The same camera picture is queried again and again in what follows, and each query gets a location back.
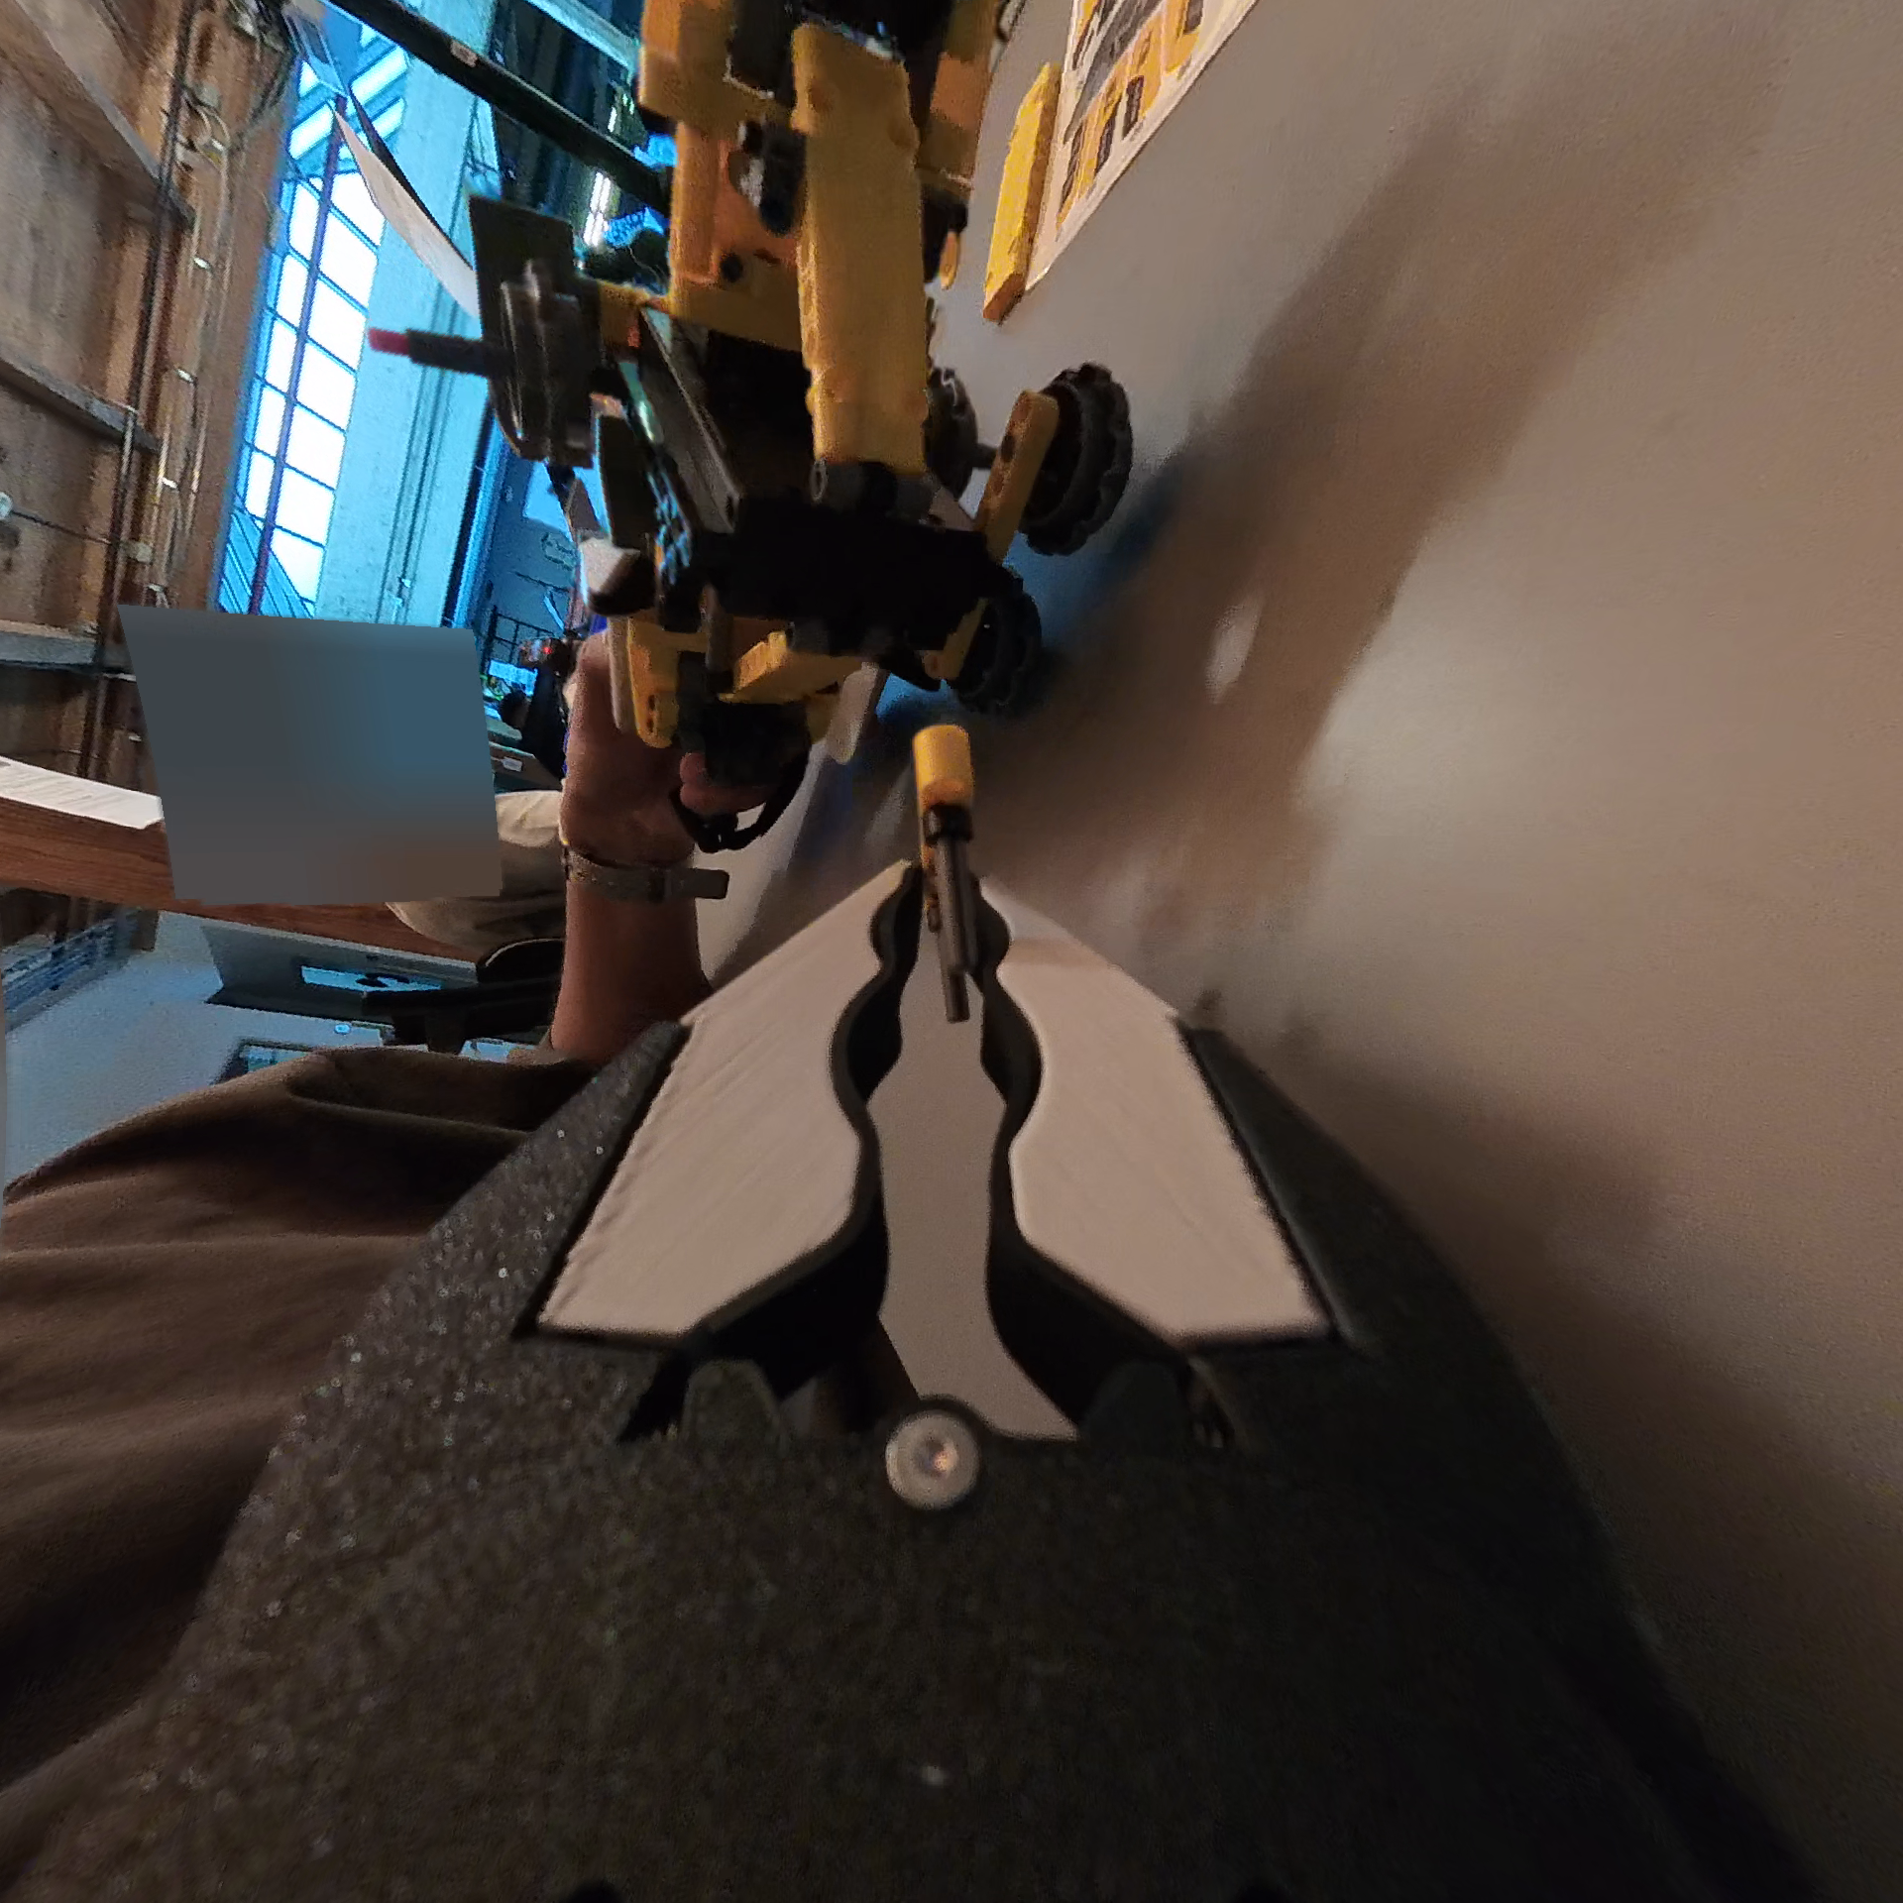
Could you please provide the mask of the person's left forearm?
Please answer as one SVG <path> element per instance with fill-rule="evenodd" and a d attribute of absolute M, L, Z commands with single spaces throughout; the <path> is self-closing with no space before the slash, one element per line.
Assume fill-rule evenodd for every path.
<path fill-rule="evenodd" d="M 563 968 L 548 1034 L 562 1061 L 603 1067 L 710 994 L 698 901 L 621 901 L 567 885 Z"/>

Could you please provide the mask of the yellow black toy bolt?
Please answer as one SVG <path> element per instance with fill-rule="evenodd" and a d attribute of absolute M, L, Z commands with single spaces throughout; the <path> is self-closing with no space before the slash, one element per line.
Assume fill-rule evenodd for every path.
<path fill-rule="evenodd" d="M 982 964 L 980 885 L 974 875 L 976 770 L 964 726 L 926 726 L 914 736 L 922 921 L 940 960 L 948 1024 L 970 1020 L 970 988 Z"/>

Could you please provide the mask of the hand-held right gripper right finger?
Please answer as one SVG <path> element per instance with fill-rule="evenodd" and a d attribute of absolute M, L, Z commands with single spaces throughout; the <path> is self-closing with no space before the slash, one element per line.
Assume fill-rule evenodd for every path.
<path fill-rule="evenodd" d="M 1126 1369 L 1323 1343 L 1331 1315 L 1174 1006 L 982 885 L 982 1061 L 1004 1103 L 986 1295 L 1081 1428 Z"/>

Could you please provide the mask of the person's left hand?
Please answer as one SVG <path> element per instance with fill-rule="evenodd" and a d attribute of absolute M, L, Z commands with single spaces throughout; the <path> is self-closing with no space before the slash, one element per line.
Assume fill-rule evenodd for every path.
<path fill-rule="evenodd" d="M 684 865 L 696 845 L 682 812 L 702 812 L 704 758 L 653 748 L 617 726 L 611 663 L 611 639 L 599 631 L 581 645 L 569 683 L 562 839 L 607 865 Z"/>

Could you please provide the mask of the yellow grey sticker sheet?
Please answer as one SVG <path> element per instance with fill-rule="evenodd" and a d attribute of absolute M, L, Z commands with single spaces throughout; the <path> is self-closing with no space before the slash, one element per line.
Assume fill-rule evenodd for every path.
<path fill-rule="evenodd" d="M 1029 261 L 1035 288 L 1178 110 L 1255 3 L 1075 3 Z"/>

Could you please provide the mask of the flat yellow toy panel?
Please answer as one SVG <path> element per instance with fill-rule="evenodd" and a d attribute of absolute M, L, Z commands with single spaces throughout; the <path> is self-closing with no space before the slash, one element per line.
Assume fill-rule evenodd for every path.
<path fill-rule="evenodd" d="M 982 316 L 994 326 L 1011 318 L 1031 286 L 1061 90 L 1059 64 L 1045 62 L 1011 124 L 982 298 Z"/>

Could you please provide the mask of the tall glass window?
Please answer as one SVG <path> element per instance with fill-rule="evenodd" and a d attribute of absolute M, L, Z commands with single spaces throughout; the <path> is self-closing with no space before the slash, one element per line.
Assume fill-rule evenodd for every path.
<path fill-rule="evenodd" d="M 369 350 L 369 304 L 387 219 L 347 140 L 403 126 L 409 60 L 365 31 L 345 68 L 298 56 L 260 276 L 250 383 L 227 510 L 215 605 L 294 617 L 318 611 L 349 427 Z"/>

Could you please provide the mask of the person's brown clothing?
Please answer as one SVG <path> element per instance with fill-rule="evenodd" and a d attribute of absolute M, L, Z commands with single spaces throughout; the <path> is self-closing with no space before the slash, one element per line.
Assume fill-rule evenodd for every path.
<path fill-rule="evenodd" d="M 599 1067 L 326 1050 L 16 1178 L 3 1262 L 4 1888 L 96 1785 L 334 1343 Z"/>

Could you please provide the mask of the metal wristband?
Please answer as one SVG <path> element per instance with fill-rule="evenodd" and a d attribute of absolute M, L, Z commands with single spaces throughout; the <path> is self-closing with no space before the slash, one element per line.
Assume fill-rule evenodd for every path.
<path fill-rule="evenodd" d="M 562 869 L 571 889 L 593 893 L 625 907 L 663 907 L 675 903 L 718 903 L 730 895 L 732 879 L 724 869 L 692 863 L 609 863 L 583 849 L 562 843 Z"/>

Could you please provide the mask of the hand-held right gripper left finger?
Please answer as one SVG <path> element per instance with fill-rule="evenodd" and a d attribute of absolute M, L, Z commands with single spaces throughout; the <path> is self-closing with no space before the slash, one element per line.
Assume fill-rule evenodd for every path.
<path fill-rule="evenodd" d="M 910 980 L 897 863 L 682 1020 L 534 1309 L 538 1359 L 605 1388 L 613 1440 L 669 1436 L 720 1369 L 799 1440 L 869 1442 L 910 1410 L 873 1119 Z"/>

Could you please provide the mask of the yellow toy building-block robot vehicle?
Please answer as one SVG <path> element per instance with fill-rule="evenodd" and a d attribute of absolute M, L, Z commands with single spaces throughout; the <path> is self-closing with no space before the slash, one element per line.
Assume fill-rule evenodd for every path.
<path fill-rule="evenodd" d="M 673 138 L 665 169 L 415 11 L 353 13 L 661 217 L 655 259 L 472 199 L 472 255 L 449 245 L 439 276 L 476 334 L 369 336 L 482 379 L 512 453 L 569 477 L 617 722 L 682 750 L 706 714 L 797 714 L 813 750 L 859 667 L 1011 711 L 1041 661 L 1013 546 L 1093 542 L 1132 435 L 1083 364 L 986 443 L 934 360 L 998 5 L 643 5 L 637 116 Z"/>

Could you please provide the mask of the brown wooden table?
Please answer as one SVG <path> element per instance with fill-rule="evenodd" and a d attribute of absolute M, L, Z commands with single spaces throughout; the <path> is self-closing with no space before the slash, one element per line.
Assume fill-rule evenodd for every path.
<path fill-rule="evenodd" d="M 3 800 L 4 891 L 60 895 L 405 956 L 472 962 L 472 954 L 413 931 L 385 905 L 217 907 L 179 899 L 167 845 L 161 826 L 131 829 Z"/>

